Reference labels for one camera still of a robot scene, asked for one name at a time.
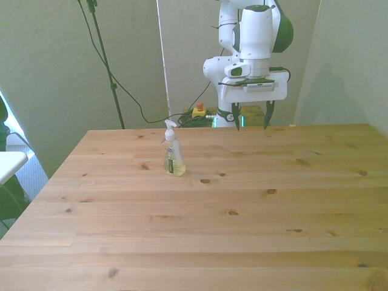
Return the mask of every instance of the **soap dispenser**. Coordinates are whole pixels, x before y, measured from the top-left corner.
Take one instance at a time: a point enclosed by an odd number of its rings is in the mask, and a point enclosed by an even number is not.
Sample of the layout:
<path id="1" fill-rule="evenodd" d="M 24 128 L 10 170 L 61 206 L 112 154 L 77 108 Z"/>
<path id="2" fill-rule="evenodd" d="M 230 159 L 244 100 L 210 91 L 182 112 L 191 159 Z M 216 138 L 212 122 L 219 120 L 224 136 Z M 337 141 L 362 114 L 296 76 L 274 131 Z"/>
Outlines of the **soap dispenser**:
<path id="1" fill-rule="evenodd" d="M 182 160 L 179 141 L 175 138 L 175 132 L 172 130 L 176 124 L 169 119 L 164 122 L 167 130 L 162 142 L 163 166 L 167 174 L 181 176 L 186 171 L 186 165 Z"/>

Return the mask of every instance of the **tabletop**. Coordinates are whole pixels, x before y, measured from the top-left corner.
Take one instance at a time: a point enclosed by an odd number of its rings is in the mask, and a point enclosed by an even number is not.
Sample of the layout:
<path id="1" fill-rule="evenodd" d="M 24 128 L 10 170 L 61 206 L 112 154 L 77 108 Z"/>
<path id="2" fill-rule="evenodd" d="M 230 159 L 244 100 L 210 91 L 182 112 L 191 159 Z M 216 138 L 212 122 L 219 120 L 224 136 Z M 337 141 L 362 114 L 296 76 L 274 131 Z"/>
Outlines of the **tabletop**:
<path id="1" fill-rule="evenodd" d="M 388 290 L 369 125 L 90 131 L 0 241 L 0 290 Z"/>
<path id="2" fill-rule="evenodd" d="M 0 185 L 11 178 L 26 162 L 23 152 L 0 152 Z"/>

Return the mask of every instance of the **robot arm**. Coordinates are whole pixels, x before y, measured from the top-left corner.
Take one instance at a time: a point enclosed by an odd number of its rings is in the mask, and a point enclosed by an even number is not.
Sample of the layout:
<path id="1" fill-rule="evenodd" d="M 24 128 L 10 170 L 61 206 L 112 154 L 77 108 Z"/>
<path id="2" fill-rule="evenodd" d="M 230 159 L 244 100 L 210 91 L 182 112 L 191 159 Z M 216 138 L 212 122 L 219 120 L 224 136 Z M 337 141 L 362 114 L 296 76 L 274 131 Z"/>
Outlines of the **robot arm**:
<path id="1" fill-rule="evenodd" d="M 223 0 L 219 43 L 232 55 L 204 64 L 204 74 L 218 92 L 219 112 L 225 116 L 234 103 L 285 99 L 289 73 L 271 72 L 270 58 L 272 52 L 283 52 L 292 39 L 292 24 L 277 0 Z M 221 126 L 231 125 L 221 120 Z"/>

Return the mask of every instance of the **white wall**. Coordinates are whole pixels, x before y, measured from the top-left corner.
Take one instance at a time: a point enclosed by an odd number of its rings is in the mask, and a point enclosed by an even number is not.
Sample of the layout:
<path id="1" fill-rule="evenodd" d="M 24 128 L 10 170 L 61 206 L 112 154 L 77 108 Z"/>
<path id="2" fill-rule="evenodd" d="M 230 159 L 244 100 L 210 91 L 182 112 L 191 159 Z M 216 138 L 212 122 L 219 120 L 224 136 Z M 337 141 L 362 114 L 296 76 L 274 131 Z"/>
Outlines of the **white wall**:
<path id="1" fill-rule="evenodd" d="M 0 1 L 0 13 L 0 91 L 51 176 L 87 130 L 120 128 L 107 72 L 76 1 Z M 156 0 L 98 0 L 96 15 L 112 72 L 149 119 L 165 117 Z M 163 126 L 118 95 L 128 129 Z"/>
<path id="2" fill-rule="evenodd" d="M 287 67 L 292 78 L 289 95 L 285 101 L 276 103 L 271 124 L 293 122 L 319 3 L 320 0 L 279 0 L 293 23 L 295 35 L 284 53 L 272 57 L 272 66 Z M 221 53 L 218 31 L 211 28 L 218 26 L 221 1 L 158 0 L 158 4 L 170 109 L 172 113 L 181 113 L 208 83 L 202 73 L 204 61 Z M 210 85 L 201 101 L 207 107 L 216 107 L 217 100 L 216 90 Z"/>
<path id="3" fill-rule="evenodd" d="M 322 0 L 296 124 L 368 123 L 388 136 L 388 2 Z"/>

